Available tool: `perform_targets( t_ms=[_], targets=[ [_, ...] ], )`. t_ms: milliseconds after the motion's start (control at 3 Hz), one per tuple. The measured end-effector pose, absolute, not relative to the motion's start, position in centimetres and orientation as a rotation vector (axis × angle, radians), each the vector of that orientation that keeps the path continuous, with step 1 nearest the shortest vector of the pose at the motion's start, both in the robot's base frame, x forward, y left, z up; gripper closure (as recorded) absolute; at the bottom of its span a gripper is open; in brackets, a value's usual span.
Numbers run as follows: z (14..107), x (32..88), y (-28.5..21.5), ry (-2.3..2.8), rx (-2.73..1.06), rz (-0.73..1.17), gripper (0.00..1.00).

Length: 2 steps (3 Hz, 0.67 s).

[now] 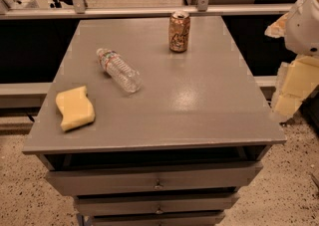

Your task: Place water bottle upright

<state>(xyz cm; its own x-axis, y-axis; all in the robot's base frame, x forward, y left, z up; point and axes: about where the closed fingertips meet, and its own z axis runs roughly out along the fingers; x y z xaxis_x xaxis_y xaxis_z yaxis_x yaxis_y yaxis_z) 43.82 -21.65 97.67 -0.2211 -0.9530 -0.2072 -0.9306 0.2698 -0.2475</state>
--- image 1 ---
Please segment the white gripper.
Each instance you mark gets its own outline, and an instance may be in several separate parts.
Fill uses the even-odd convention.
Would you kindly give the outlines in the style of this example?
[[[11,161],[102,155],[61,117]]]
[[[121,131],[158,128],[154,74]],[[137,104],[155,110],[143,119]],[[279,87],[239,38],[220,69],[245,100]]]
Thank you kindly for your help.
[[[319,86],[319,0],[297,0],[264,34],[285,36],[286,48],[300,54],[290,64],[281,64],[271,99],[273,117],[290,119]]]

